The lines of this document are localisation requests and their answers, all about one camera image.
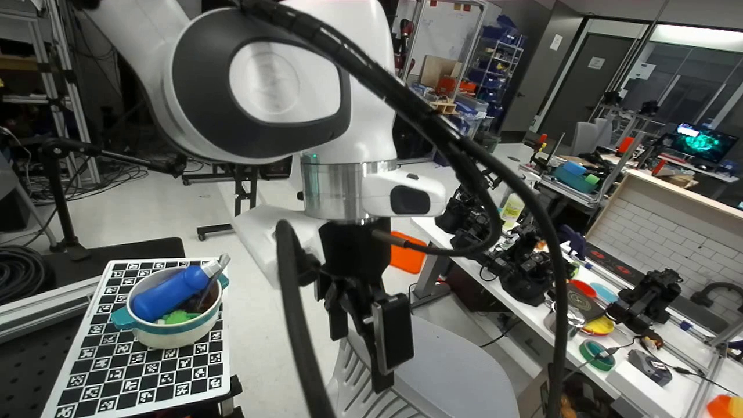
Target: green object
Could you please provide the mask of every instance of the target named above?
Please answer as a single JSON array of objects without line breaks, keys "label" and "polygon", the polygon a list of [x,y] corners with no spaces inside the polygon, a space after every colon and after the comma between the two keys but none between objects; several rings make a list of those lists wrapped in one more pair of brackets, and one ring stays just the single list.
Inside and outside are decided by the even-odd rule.
[{"label": "green object", "polygon": [[198,315],[199,315],[199,314],[190,314],[190,312],[176,308],[176,312],[163,315],[163,322],[166,322],[166,326],[180,326],[180,322],[188,322],[188,320],[193,320],[193,317],[198,317]]},{"label": "green object", "polygon": [[615,360],[614,355],[597,342],[587,339],[580,344],[580,355],[586,357],[587,364],[602,370],[602,371],[610,371]]}]

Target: ceiling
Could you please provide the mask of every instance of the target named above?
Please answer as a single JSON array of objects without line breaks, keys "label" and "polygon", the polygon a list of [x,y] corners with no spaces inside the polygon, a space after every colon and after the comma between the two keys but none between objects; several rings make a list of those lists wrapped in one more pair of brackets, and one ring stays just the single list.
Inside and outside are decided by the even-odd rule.
[{"label": "ceiling", "polygon": [[561,0],[593,17],[743,28],[743,0]]}]

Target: cable bundle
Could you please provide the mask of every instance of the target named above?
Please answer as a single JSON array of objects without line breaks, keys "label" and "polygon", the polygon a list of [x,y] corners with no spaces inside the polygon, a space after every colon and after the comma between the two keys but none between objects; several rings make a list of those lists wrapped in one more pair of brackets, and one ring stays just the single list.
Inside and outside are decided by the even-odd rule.
[{"label": "cable bundle", "polygon": [[50,277],[44,257],[23,245],[0,245],[0,303],[34,295]]}]

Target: white bowl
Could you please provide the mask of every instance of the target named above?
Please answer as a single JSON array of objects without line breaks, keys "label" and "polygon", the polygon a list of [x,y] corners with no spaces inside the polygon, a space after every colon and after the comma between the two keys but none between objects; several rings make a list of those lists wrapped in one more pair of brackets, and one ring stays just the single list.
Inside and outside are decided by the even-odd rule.
[{"label": "white bowl", "polygon": [[181,272],[184,267],[176,270],[163,270],[152,277],[145,277],[127,295],[125,307],[116,308],[111,320],[119,329],[132,329],[135,339],[141,342],[145,345],[152,348],[180,348],[180,345],[190,345],[199,342],[218,320],[218,312],[222,307],[222,290],[229,285],[228,277],[218,274],[216,277],[216,301],[196,315],[193,320],[176,322],[176,326],[161,326],[161,322],[149,322],[139,317],[132,312],[132,298],[168,281],[173,274]]}]

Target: light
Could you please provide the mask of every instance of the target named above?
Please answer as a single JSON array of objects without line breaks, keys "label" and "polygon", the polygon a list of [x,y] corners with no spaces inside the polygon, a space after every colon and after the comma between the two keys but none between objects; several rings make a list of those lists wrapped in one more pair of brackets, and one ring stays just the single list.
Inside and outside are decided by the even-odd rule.
[{"label": "light", "polygon": [[681,133],[681,135],[686,135],[686,136],[697,136],[697,135],[700,135],[700,130],[694,130],[694,128],[688,125],[688,124],[681,124],[681,125],[676,128],[676,133]]},{"label": "light", "polygon": [[743,32],[736,32],[736,29],[658,25],[651,39],[662,45],[688,45],[700,49],[743,52]]}]

